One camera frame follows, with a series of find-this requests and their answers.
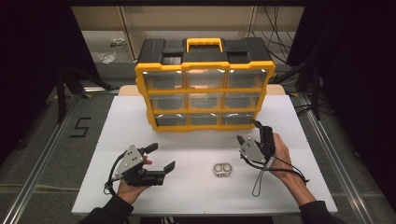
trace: person's right hand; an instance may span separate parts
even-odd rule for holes
[[[288,147],[283,143],[282,138],[278,133],[274,133],[274,142],[276,146],[276,157],[281,159],[277,160],[274,159],[271,168],[272,169],[286,169],[286,170],[292,170],[292,167],[287,165],[285,162],[288,164],[291,164],[291,159],[289,155],[289,149]],[[288,175],[292,175],[291,173],[288,172],[283,172],[283,171],[271,171],[271,174],[279,178],[280,180],[284,180],[285,178],[288,177]]]
[[[146,165],[151,165],[152,161],[148,160],[147,156],[144,156],[144,163]],[[145,190],[148,189],[150,186],[144,186],[144,187],[134,187],[134,186],[129,186],[125,180],[120,180],[120,186],[119,186],[119,191],[117,195],[119,195],[120,198],[122,198],[125,202],[127,203],[134,203],[136,199],[139,197],[139,195]]]
[[[272,169],[287,169],[292,170],[290,166],[291,159],[289,155],[289,149],[283,143],[282,138],[277,133],[274,133],[274,142],[276,146],[276,157],[274,159],[271,168]],[[271,174],[279,178],[282,183],[288,188],[294,200],[299,206],[307,203],[314,202],[316,199],[306,187],[303,180],[296,174],[285,172],[285,171],[271,171]]]

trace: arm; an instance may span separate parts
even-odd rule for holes
[[[274,141],[276,145],[276,157],[282,161],[275,159],[271,168],[292,170],[292,167],[289,165],[291,164],[291,159],[288,147],[286,147],[277,133],[274,133]],[[345,223],[343,220],[330,215],[325,202],[317,201],[299,176],[279,171],[272,171],[271,174],[280,179],[289,190],[291,196],[300,207],[304,223]]]
[[[152,164],[145,156],[145,164]],[[149,187],[128,186],[125,180],[120,181],[119,190],[103,208],[94,208],[79,224],[122,224],[134,211],[131,206],[139,195]]]

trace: transparent drawer front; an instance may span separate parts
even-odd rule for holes
[[[184,126],[186,125],[185,114],[156,114],[154,115],[158,126]]]
[[[224,113],[222,114],[222,124],[249,124],[253,116],[253,113]]]
[[[265,69],[231,70],[227,76],[228,88],[260,88],[267,75]]]
[[[184,109],[184,94],[150,95],[152,109]]]
[[[192,93],[190,94],[190,107],[192,108],[219,108],[219,93]]]
[[[260,94],[253,93],[226,93],[224,107],[226,108],[254,108]]]
[[[183,74],[173,72],[143,72],[148,90],[174,90],[184,88]]]
[[[193,89],[222,88],[224,71],[219,69],[195,69],[186,71],[187,87]]]
[[[191,125],[216,125],[218,120],[219,114],[190,114]]]

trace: white tabletop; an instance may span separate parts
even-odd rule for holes
[[[176,161],[176,168],[162,186],[143,192],[134,203],[132,215],[271,216],[299,212],[286,187],[269,173],[263,174],[260,196],[252,196],[260,171],[239,158],[236,136],[259,141],[258,129],[157,133],[147,121],[146,110],[141,96],[114,98],[72,213],[88,214],[94,207],[104,206],[111,196],[105,195],[103,188],[115,159],[129,145],[146,147],[155,142],[159,149],[148,155],[154,164],[146,168],[162,170],[171,161]],[[326,202],[330,212],[336,212],[289,96],[267,95],[257,120],[282,136],[293,164],[310,179],[308,188],[318,200]],[[213,166],[219,162],[231,164],[230,176],[213,175]]]

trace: black sleeve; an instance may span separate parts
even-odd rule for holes
[[[94,208],[79,224],[122,224],[133,210],[133,206],[113,196],[103,208]]]
[[[306,203],[300,206],[300,211],[304,224],[346,224],[342,219],[333,217],[323,201]]]

